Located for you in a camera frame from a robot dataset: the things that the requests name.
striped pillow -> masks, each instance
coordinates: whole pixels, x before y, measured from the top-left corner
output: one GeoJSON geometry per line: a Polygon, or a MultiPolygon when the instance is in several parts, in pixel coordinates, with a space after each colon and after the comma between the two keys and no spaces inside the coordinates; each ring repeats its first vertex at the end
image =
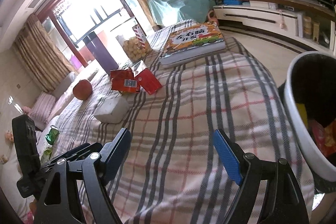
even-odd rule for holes
{"type": "Polygon", "coordinates": [[[55,102],[55,96],[42,92],[37,98],[35,105],[29,111],[28,116],[34,121],[46,123],[55,102]]]}

barcode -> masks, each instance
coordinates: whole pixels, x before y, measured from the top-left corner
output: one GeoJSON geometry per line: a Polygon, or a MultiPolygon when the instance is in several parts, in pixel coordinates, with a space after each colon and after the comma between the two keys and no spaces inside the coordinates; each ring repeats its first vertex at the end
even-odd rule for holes
{"type": "Polygon", "coordinates": [[[131,88],[136,88],[137,85],[138,85],[138,82],[136,80],[125,79],[124,86],[130,86],[131,88]]]}

drawer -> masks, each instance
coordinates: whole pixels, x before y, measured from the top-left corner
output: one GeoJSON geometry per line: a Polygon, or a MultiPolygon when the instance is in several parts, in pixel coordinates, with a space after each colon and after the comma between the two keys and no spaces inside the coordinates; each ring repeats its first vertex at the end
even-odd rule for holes
{"type": "Polygon", "coordinates": [[[218,19],[240,21],[246,26],[264,29],[282,35],[298,35],[297,18],[295,16],[283,15],[286,25],[285,29],[280,28],[281,16],[276,11],[265,12],[249,9],[220,8],[214,9],[218,19]]]}

tv cabinet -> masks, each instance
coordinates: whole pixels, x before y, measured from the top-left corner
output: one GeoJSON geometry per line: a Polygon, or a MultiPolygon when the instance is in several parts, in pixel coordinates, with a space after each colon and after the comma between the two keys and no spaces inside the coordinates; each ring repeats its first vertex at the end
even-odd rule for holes
{"type": "Polygon", "coordinates": [[[237,21],[248,27],[265,30],[283,37],[291,39],[309,46],[312,50],[327,52],[336,55],[335,45],[335,14],[322,6],[295,0],[254,0],[263,2],[272,2],[292,6],[300,10],[307,11],[308,15],[316,15],[323,21],[324,26],[328,27],[325,32],[330,43],[319,44],[312,39],[300,37],[298,34],[298,14],[289,10],[274,10],[270,8],[244,6],[244,5],[216,5],[214,11],[217,19],[225,21],[237,21]],[[281,22],[285,23],[285,28],[280,28],[281,22]]]}

checkered bedspread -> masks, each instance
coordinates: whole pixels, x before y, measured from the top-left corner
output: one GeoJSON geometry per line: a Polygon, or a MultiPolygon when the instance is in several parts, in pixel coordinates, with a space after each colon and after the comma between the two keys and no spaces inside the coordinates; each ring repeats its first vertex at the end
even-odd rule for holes
{"type": "MultiPolygon", "coordinates": [[[[245,152],[262,160],[286,158],[301,185],[308,212],[314,196],[312,174],[295,143],[291,127],[264,66],[232,37],[224,53],[162,69],[158,55],[170,32],[195,24],[180,22],[149,37],[153,52],[145,64],[163,87],[126,98],[130,111],[120,124],[100,123],[94,110],[119,96],[101,70],[92,80],[93,94],[76,98],[57,122],[60,136],[54,155],[82,143],[113,140],[122,127],[133,139],[107,192],[123,222],[221,223],[237,191],[227,178],[211,133],[223,128],[245,152]]],[[[94,223],[84,184],[79,193],[88,223],[94,223]]],[[[262,183],[249,223],[256,223],[263,203],[262,183]]]]}

